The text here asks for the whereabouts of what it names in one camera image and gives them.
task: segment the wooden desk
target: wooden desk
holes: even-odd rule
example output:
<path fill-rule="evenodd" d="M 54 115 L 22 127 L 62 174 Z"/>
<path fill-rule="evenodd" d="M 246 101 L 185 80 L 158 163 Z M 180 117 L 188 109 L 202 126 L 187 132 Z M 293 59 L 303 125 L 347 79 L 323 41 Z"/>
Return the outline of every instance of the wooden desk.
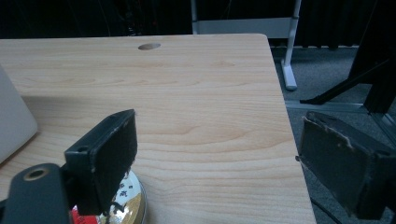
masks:
<path fill-rule="evenodd" d="M 0 40 L 0 64 L 39 126 L 1 165 L 1 199 L 16 173 L 64 164 L 134 108 L 148 223 L 315 222 L 264 35 Z"/>

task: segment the red object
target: red object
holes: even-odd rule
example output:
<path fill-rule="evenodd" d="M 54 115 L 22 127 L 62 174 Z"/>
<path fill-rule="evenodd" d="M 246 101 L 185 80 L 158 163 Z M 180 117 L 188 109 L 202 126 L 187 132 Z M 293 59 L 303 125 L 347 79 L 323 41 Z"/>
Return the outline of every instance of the red object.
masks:
<path fill-rule="evenodd" d="M 98 224 L 96 216 L 80 216 L 76 207 L 72 210 L 74 224 Z"/>

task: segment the round hole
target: round hole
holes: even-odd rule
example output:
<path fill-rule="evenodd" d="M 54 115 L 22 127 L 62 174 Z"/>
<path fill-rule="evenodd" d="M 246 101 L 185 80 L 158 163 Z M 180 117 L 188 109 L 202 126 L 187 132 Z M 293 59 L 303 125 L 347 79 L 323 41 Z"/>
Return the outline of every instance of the round hole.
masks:
<path fill-rule="evenodd" d="M 160 46 L 161 46 L 161 44 L 159 44 L 159 43 L 148 43 L 148 44 L 140 45 L 138 49 L 141 49 L 141 50 L 156 49 L 156 48 L 159 48 Z"/>
<path fill-rule="evenodd" d="M 86 152 L 86 151 L 88 151 L 88 146 L 79 147 L 79 148 L 77 149 L 77 152 Z"/>
<path fill-rule="evenodd" d="M 33 181 L 33 180 L 37 180 L 45 175 L 47 175 L 50 171 L 46 168 L 36 168 L 32 171 L 30 171 L 29 173 L 27 173 L 23 179 L 25 181 Z"/>

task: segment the black curtain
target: black curtain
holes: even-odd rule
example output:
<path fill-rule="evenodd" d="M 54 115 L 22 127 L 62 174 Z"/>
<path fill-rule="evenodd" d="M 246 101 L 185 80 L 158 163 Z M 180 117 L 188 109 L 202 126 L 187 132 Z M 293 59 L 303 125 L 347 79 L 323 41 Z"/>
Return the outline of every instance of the black curtain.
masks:
<path fill-rule="evenodd" d="M 290 17 L 293 0 L 196 0 L 198 20 Z"/>
<path fill-rule="evenodd" d="M 0 38 L 157 35 L 152 2 L 0 0 Z"/>
<path fill-rule="evenodd" d="M 190 35 L 190 0 L 158 0 L 154 8 L 157 17 L 158 35 Z"/>
<path fill-rule="evenodd" d="M 303 0 L 295 45 L 359 45 L 375 0 Z"/>

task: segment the gray carpet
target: gray carpet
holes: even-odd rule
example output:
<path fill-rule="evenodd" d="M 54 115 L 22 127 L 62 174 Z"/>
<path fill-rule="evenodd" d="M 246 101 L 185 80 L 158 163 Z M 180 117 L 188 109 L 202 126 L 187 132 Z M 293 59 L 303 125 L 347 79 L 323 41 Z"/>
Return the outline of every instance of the gray carpet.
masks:
<path fill-rule="evenodd" d="M 329 49 L 299 49 L 293 52 L 291 66 L 298 85 L 297 91 L 287 91 L 280 66 L 280 59 L 284 57 L 284 48 L 272 48 L 276 71 L 279 76 L 285 100 L 303 100 L 310 99 L 326 90 L 330 89 L 339 82 L 345 80 L 349 73 L 353 59 L 356 55 L 357 48 L 340 48 L 337 50 Z M 370 90 L 371 85 L 359 84 L 350 91 L 337 96 L 332 101 L 342 103 L 360 103 L 362 104 Z M 307 110 L 288 108 L 291 128 L 293 130 L 296 145 L 299 146 L 301 133 L 303 131 L 302 116 Z M 343 120 L 353 127 L 369 134 L 378 141 L 393 147 L 385 134 L 379 129 L 373 119 L 367 114 L 346 113 L 346 112 L 321 112 Z M 389 113 L 395 118 L 396 105 L 393 104 Z M 325 207 L 341 223 L 390 223 L 393 213 L 386 210 L 380 220 L 358 220 L 355 217 L 349 217 L 344 208 L 333 198 L 330 192 L 321 185 L 315 176 L 304 169 L 305 181 L 308 186 L 308 192 L 314 200 Z M 317 206 L 313 205 L 317 223 L 334 223 Z"/>

